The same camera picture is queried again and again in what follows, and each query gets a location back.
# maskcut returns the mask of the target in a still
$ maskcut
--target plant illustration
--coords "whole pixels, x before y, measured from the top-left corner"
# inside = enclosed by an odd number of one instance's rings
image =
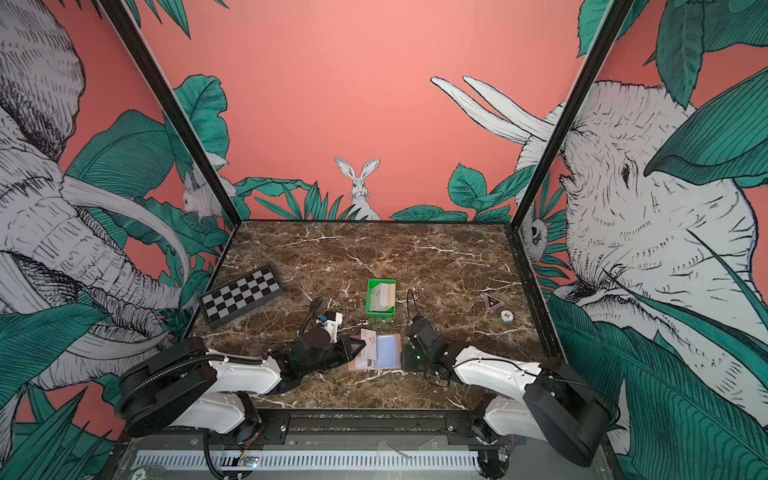
[[[489,193],[483,174],[459,164],[448,182],[448,195],[457,206],[475,211],[473,222],[510,222],[509,206],[496,207],[527,187],[534,169],[526,167],[517,170]],[[465,222],[468,215],[461,211],[446,212],[432,205],[416,205],[397,212],[391,218],[402,222]]]

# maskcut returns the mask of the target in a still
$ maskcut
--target elephant tusk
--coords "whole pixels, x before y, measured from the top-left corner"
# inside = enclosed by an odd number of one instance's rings
[[[98,207],[108,210],[142,222],[147,227],[158,232],[176,250],[176,254],[179,256],[179,260],[181,260],[181,266],[184,268],[184,283],[187,282],[190,263],[187,251],[184,249],[184,244],[181,243],[176,232],[157,215],[125,197],[113,194],[68,175],[64,176],[64,182],[61,185],[61,195],[67,202],[77,207]]]

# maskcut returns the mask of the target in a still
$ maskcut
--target brown marble surface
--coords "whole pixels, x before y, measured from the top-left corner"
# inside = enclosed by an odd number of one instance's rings
[[[191,334],[222,352],[266,355],[271,345],[296,337],[310,300],[323,296],[344,314],[340,333],[357,335],[364,327],[400,333],[407,343],[406,292],[414,289],[419,312],[448,341],[516,360],[544,359],[500,225],[248,222],[237,231],[215,286],[265,263],[276,267],[286,294],[215,332],[199,316]],[[365,314],[370,278],[397,280],[391,319]],[[484,292],[515,314],[512,324],[501,320],[500,310],[485,313]],[[272,408],[472,409],[484,394],[477,386],[436,387],[417,373],[339,367],[307,376],[283,395],[253,401]]]

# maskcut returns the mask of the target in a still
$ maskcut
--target pink wall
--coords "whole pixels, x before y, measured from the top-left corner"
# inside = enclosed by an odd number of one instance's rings
[[[191,38],[161,9],[162,24],[137,5],[172,86],[192,74],[221,80],[223,177],[317,180],[332,201],[346,195],[343,209],[351,182],[333,157],[358,174],[379,158],[366,186],[382,219],[416,204],[461,210],[447,192],[459,163],[489,188],[515,169],[520,146],[475,125],[432,76],[467,90],[462,75],[481,79],[543,117],[568,96],[583,60],[579,4],[565,0],[188,2]],[[276,218],[248,204],[252,217]]]

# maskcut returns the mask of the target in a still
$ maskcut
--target rabbit ear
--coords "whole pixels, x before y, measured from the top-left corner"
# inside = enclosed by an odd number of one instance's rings
[[[355,175],[355,169],[352,168],[352,165],[346,163],[345,160],[334,157],[333,160],[336,161],[336,164],[339,165],[339,170],[341,170],[342,175],[349,178],[350,180],[355,180],[357,176]]]
[[[360,178],[368,177],[370,174],[373,173],[373,171],[377,168],[379,168],[379,164],[381,162],[378,158],[374,158],[373,160],[369,160],[366,163],[366,166],[362,168],[362,173],[360,174]]]

